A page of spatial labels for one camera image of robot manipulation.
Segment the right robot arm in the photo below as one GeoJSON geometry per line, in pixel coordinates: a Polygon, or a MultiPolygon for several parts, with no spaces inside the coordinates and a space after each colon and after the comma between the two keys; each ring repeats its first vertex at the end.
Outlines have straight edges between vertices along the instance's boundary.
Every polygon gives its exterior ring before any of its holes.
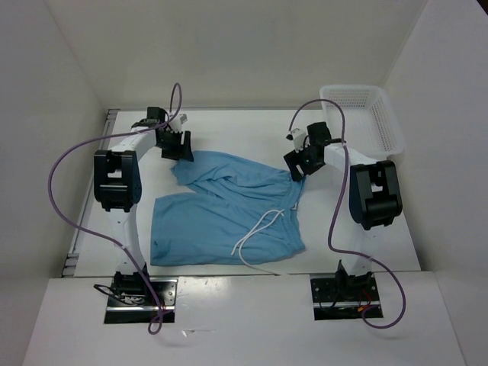
{"type": "Polygon", "coordinates": [[[378,263],[370,249],[361,242],[340,249],[332,244],[339,211],[348,201],[348,212],[359,231],[366,233],[376,226],[389,226],[403,210],[397,169],[389,160],[368,158],[347,147],[342,137],[333,138],[325,122],[313,123],[305,130],[289,130],[286,138],[294,149],[284,156],[294,181],[302,181],[324,165],[342,173],[338,202],[327,234],[327,246],[340,255],[334,288],[343,300],[350,300],[371,283],[371,265],[378,263]]]}

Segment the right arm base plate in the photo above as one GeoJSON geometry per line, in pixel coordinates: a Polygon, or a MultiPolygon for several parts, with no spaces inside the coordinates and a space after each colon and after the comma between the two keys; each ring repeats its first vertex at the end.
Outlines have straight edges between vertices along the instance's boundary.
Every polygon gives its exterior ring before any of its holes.
{"type": "Polygon", "coordinates": [[[384,317],[375,278],[366,286],[340,291],[332,275],[313,276],[310,288],[316,321],[361,319],[364,310],[367,319],[384,317]]]}

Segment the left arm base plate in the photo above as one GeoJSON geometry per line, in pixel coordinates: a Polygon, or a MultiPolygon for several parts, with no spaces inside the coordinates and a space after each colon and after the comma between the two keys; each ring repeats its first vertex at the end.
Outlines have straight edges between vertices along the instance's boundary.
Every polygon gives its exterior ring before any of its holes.
{"type": "MultiPolygon", "coordinates": [[[[177,278],[152,278],[152,286],[163,309],[163,322],[175,321],[175,305],[178,289],[177,278]]],[[[115,286],[99,285],[108,297],[104,324],[149,324],[157,315],[158,307],[151,293],[141,291],[117,291],[115,286]]]]}

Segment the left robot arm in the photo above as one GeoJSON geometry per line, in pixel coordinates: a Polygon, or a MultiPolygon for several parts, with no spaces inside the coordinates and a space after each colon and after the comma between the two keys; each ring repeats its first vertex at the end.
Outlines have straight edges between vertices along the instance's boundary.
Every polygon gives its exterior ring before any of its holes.
{"type": "Polygon", "coordinates": [[[117,145],[94,155],[95,199],[108,213],[115,246],[122,251],[111,287],[120,302],[127,297],[141,305],[153,293],[136,224],[143,190],[139,161],[157,147],[164,159],[192,162],[191,133],[183,129],[187,120],[186,114],[168,114],[162,108],[149,107],[146,117],[133,124],[117,145]]]}

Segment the light blue shorts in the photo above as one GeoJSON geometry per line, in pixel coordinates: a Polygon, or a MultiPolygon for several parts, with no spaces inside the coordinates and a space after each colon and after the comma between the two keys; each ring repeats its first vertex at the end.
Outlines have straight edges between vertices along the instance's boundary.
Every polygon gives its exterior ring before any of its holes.
{"type": "Polygon", "coordinates": [[[297,208],[304,183],[290,172],[223,152],[197,151],[172,167],[188,191],[155,200],[153,266],[279,262],[304,251],[297,208]]]}

